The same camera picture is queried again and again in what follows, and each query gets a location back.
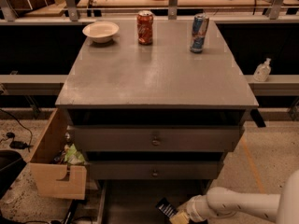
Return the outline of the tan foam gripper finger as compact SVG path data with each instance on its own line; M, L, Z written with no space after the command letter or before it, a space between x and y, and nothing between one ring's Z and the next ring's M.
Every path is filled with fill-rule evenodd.
M175 215L169 218L171 224L189 224L189 216L184 210L178 211Z

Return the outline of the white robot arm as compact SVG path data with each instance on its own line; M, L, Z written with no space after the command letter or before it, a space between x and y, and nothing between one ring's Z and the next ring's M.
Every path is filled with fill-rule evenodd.
M288 178L281 194L239 193L216 187L182 205L170 218L172 224L203 222L209 218L231 217L242 212L275 224L299 224L299 171Z

